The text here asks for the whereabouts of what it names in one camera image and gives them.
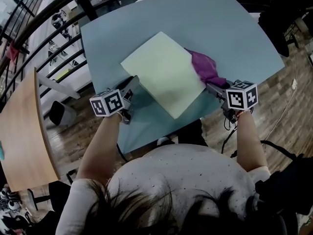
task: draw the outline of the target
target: wooden tabletop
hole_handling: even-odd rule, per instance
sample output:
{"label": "wooden tabletop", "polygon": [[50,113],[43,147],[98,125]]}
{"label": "wooden tabletop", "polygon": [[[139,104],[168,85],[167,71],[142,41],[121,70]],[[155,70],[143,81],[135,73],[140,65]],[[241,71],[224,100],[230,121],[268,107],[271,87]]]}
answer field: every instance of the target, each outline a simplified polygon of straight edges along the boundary
{"label": "wooden tabletop", "polygon": [[0,114],[1,161],[12,191],[59,180],[43,126],[39,83],[35,70],[29,72]]}

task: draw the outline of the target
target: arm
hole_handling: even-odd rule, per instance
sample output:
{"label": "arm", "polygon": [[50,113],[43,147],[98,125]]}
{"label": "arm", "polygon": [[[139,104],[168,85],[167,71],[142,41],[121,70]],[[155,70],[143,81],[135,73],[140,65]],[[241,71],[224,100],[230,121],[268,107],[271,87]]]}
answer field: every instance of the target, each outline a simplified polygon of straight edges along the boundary
{"label": "arm", "polygon": [[120,121],[119,114],[103,119],[83,156],[77,179],[94,179],[105,185],[112,177]]}
{"label": "arm", "polygon": [[237,162],[246,171],[268,165],[250,112],[241,114],[238,119]]}

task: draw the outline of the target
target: wooden floor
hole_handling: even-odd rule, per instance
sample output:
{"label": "wooden floor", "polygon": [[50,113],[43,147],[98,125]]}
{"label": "wooden floor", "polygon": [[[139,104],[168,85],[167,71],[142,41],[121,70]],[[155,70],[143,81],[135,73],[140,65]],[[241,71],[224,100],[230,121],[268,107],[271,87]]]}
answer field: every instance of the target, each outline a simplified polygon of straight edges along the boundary
{"label": "wooden floor", "polygon": [[[305,53],[304,44],[308,41],[297,34],[300,49],[294,44],[289,45],[289,58],[283,57],[286,67],[258,86],[259,104],[254,108],[253,116],[257,125],[260,139],[265,139],[282,115],[288,101],[289,105],[268,140],[286,148],[288,151],[305,156],[313,155],[313,68]],[[297,78],[298,86],[291,88],[292,80]],[[77,111],[75,123],[69,127],[54,126],[49,119],[45,120],[48,137],[53,149],[57,166],[65,165],[82,158],[88,144],[94,136],[102,118],[96,117],[89,103],[94,95],[93,88],[82,93],[79,100],[71,100],[68,105]],[[223,141],[230,131],[224,129],[224,116],[221,110],[202,119],[203,136],[207,144],[221,151]],[[141,157],[154,147],[127,154],[128,159]],[[236,133],[230,138],[224,152],[230,156],[236,150]],[[290,160],[271,147],[266,147],[268,165],[271,172],[283,169]],[[117,156],[116,169],[123,165],[123,160]],[[47,186],[35,189],[36,196],[47,194]],[[47,204],[39,204],[40,211],[35,212],[29,206],[25,192],[21,192],[25,204],[39,218],[47,210]]]}

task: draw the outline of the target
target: light blue table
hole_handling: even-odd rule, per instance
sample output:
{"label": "light blue table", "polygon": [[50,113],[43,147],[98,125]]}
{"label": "light blue table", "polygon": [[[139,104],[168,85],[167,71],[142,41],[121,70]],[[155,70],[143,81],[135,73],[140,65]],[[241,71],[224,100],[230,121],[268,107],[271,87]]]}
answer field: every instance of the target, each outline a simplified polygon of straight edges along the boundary
{"label": "light blue table", "polygon": [[[114,10],[82,29],[95,91],[127,78],[121,62],[160,31],[217,63],[219,76],[261,83],[284,67],[276,49],[235,0],[144,0]],[[204,91],[176,120],[142,88],[133,96],[134,118],[121,125],[123,153],[153,142],[220,107]]]}

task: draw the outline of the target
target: metal railing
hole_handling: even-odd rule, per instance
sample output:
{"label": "metal railing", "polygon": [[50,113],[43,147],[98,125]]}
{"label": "metal railing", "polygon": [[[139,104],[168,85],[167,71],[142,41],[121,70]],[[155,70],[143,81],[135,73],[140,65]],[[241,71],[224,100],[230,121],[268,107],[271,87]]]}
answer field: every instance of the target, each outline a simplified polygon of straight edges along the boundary
{"label": "metal railing", "polygon": [[[52,3],[50,3],[45,9],[43,9],[36,17],[34,17],[29,23],[26,24],[25,28],[22,30],[20,34],[17,34],[13,47],[17,50],[20,50],[20,53],[25,53],[27,51],[27,41],[29,37],[37,30],[46,20],[51,18],[54,13],[57,11],[61,10],[64,6],[66,6],[68,3],[70,3],[73,0],[54,0]],[[16,58],[15,66],[14,66],[14,72],[13,72],[13,77],[11,77],[10,81],[8,81],[8,73],[9,73],[9,64],[10,64],[10,59],[6,56],[3,55],[2,59],[0,61],[0,76],[6,71],[6,78],[5,78],[5,88],[0,96],[0,102],[6,102],[7,101],[7,92],[10,90],[12,87],[13,91],[15,90],[15,81],[18,78],[18,76],[21,76],[21,81],[23,79],[23,71],[27,64],[36,57],[36,55],[39,53],[41,49],[43,49],[54,37],[56,37],[58,34],[62,33],[65,29],[67,29],[70,25],[78,22],[80,19],[83,17],[87,16],[91,21],[97,18],[97,13],[96,10],[99,8],[102,8],[104,6],[107,6],[109,4],[112,4],[112,2],[119,1],[119,0],[104,0],[95,6],[92,6],[89,0],[76,0],[78,4],[81,6],[83,11],[73,17],[72,19],[68,20],[65,22],[62,26],[60,26],[58,29],[56,29],[53,33],[51,33],[45,40],[39,44],[39,46],[29,54],[27,58],[26,55],[23,56],[22,63],[18,64],[18,57]],[[2,30],[2,33],[0,34],[0,39],[4,37],[5,29]],[[55,58],[58,54],[60,54],[62,51],[64,51],[67,47],[75,43],[76,41],[81,39],[81,34],[79,33],[72,39],[70,39],[67,43],[65,43],[63,46],[59,47],[53,54],[51,54],[48,58],[46,58],[37,68],[37,72],[42,70],[53,58]],[[50,72],[46,77],[47,78],[52,78],[57,72],[59,72],[65,65],[67,65],[69,62],[74,61],[75,58],[78,56],[84,54],[84,49],[82,48],[75,54],[71,55],[68,57],[65,61],[63,61],[61,64],[59,64],[52,72]],[[87,64],[87,60],[81,62],[80,64],[76,65],[73,69],[69,70],[66,74],[61,76],[56,82],[60,83],[67,77],[69,77],[71,74],[79,70],[81,67]],[[41,93],[41,97],[46,95],[50,89],[46,89],[43,93]]]}

